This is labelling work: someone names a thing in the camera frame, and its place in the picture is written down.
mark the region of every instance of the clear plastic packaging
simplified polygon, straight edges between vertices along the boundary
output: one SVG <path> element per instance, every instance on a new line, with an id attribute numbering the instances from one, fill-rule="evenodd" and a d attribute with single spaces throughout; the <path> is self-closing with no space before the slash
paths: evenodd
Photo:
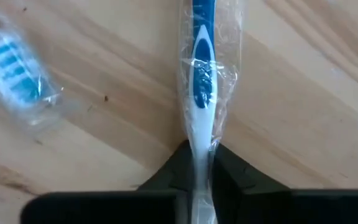
<path id="1" fill-rule="evenodd" d="M 63 88 L 18 30 L 0 15 L 0 102 L 24 129 L 38 131 L 60 117 Z"/>
<path id="2" fill-rule="evenodd" d="M 181 0 L 178 90 L 193 151 L 192 223 L 215 223 L 209 171 L 241 74 L 243 0 Z"/>

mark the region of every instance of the wooden surface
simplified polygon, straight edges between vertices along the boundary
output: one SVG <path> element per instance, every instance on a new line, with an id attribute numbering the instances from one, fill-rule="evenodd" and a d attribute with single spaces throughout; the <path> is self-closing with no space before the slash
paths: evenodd
<path id="1" fill-rule="evenodd" d="M 37 140 L 0 118 L 0 223 L 45 192 L 134 189 L 175 150 L 178 6 L 0 0 L 81 102 Z M 290 187 L 358 187 L 358 1 L 247 7 L 223 143 Z"/>

